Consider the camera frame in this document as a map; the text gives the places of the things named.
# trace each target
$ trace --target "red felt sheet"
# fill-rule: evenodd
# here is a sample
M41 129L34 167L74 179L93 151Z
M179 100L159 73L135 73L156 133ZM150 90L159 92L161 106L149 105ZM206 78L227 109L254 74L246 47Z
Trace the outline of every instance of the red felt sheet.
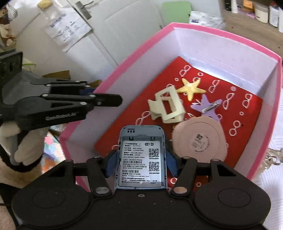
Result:
M166 88L168 84L172 84L176 89L183 87L181 81L180 71L183 69L188 69L186 65L191 66L181 57L177 57L170 65L168 65L141 93L136 97L133 102L125 109L125 111L116 119L116 121L109 127L109 129L102 135L100 140L95 144L96 150L105 156L111 151L111 147L116 145L119 139L120 130L126 125L135 125L136 120L142 117L142 113L149 111L149 106L147 100L155 101L155 93ZM234 167L237 163L239 157L241 156L249 138L254 129L255 123L257 121L260 108L262 105L262 99L255 96L254 94L233 85L230 82L218 79L209 74L199 71L196 68L190 68L189 71L183 76L189 82L193 82L193 78L198 77L201 79L198 88L206 90L206 96L210 103L222 99L222 101L230 98L231 94L234 93L233 98L229 100L229 105L227 110L223 108L221 104L215 110L216 114L222 115L220 123L225 133L226 142L228 144L228 153L225 159L225 163L231 167ZM209 87L213 86L213 81L219 80L218 85L214 88L214 92L209 92ZM186 113L190 113L196 117L200 116L201 113L192 109L190 105L193 102L197 102L196 99L201 101L201 94L194 94L193 100L190 102L183 93L179 93L180 99L183 100L183 106ZM243 106L243 101L251 98L249 101L248 108ZM185 114L185 119L189 119L189 115ZM233 123L238 126L239 121L241 123L239 128L235 128ZM173 127L176 123L164 124L161 118L157 118L155 121L151 119L150 116L142 120L142 125L159 125L163 128L164 133L167 139L171 139ZM229 134L230 129L236 129L237 134L231 136ZM170 173L168 174L168 186L172 185L170 183Z

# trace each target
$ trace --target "beige round coaster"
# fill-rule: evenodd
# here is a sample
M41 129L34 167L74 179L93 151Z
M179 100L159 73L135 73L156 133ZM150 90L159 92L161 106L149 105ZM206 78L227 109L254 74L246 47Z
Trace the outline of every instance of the beige round coaster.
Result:
M173 129L174 152L198 162L209 163L216 158L224 161L227 155L225 135L221 124L208 116L190 118Z

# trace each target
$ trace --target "metal bolt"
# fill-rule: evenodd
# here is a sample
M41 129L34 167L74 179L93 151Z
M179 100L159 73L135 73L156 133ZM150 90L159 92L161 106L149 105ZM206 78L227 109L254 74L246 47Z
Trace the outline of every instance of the metal bolt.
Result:
M173 188L173 191L174 193L177 193L177 194L184 194L188 190L185 187L176 187L176 188Z
M95 192L98 194L106 194L108 193L110 190L107 187L98 187L96 188Z

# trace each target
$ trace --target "pink box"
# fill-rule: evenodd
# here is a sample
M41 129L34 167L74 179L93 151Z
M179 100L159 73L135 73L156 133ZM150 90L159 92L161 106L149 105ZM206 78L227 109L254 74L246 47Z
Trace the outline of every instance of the pink box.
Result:
M60 140L67 159L85 162L96 141L133 99L177 56L263 99L254 131L235 169L252 179L270 142L282 84L281 57L241 36L204 26L171 23L140 46L95 90L120 94L118 108L100 107L67 125Z

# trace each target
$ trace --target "qr code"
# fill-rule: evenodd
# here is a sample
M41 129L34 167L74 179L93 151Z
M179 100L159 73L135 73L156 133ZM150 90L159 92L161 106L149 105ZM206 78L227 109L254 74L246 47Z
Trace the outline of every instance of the qr code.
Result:
M159 162L149 162L149 171L158 172L159 171Z
M159 158L159 149L158 148L149 148L149 158Z

